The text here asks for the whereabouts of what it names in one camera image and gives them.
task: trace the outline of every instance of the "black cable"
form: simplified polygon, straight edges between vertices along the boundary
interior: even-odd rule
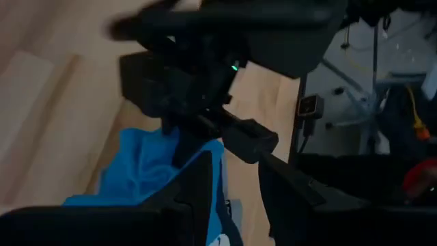
[[[378,34],[379,34],[379,25],[376,25],[373,29],[373,69],[372,69],[372,78],[371,82],[373,87],[376,87],[376,75],[378,73]]]
[[[307,145],[308,138],[309,138],[309,137],[305,137],[305,138],[303,139],[303,143],[302,143],[302,145],[300,146],[300,149],[299,149],[298,154],[302,154],[303,150],[305,149],[305,146]]]
[[[382,19],[382,28],[383,28],[383,30],[384,31],[388,31],[390,25],[391,25],[391,17],[390,17],[390,15],[384,16],[384,18]]]
[[[345,30],[345,33],[344,33],[344,42],[340,46],[343,50],[346,50],[350,46],[349,35],[350,35],[350,26],[346,27],[346,30]]]

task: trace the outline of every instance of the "red object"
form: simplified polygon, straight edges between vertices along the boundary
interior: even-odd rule
[[[416,136],[421,141],[426,141],[430,139],[431,135],[426,127],[417,128],[416,129]]]
[[[422,171],[429,167],[437,167],[437,159],[426,160],[422,163],[419,163],[412,169],[410,169],[410,171],[408,171],[408,173],[404,177],[404,183],[402,184],[402,189],[404,191],[407,191],[410,188],[412,188],[416,183],[418,183]]]

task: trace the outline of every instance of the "power cord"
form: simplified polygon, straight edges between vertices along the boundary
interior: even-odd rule
[[[298,154],[302,154],[303,150],[305,149],[305,146],[307,145],[308,137],[305,137],[303,139],[302,145],[300,146]]]
[[[410,86],[406,86],[408,90],[408,94],[410,95],[410,100],[412,104],[412,112],[414,115],[414,131],[416,132],[416,136],[420,140],[428,140],[431,136],[429,133],[429,130],[427,129],[426,125],[423,123],[422,119],[417,114],[416,110],[416,100],[414,99],[414,93],[412,92],[412,89]]]
[[[309,137],[314,134],[314,129],[315,129],[315,120],[314,119],[307,119],[304,121],[304,124],[303,124],[304,139],[303,139],[302,145],[300,146],[298,154],[303,153],[303,150],[305,149],[305,146],[307,145]]]

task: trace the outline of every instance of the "blue cloth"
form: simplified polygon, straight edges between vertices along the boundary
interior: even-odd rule
[[[139,129],[120,133],[120,149],[112,164],[103,171],[97,195],[69,197],[64,206],[136,206],[172,181],[202,151],[212,153],[212,202],[206,245],[221,233],[222,225],[216,212],[217,191],[221,177],[224,147],[217,140],[209,141],[192,156],[182,169],[171,165],[179,142],[179,131],[163,135]]]

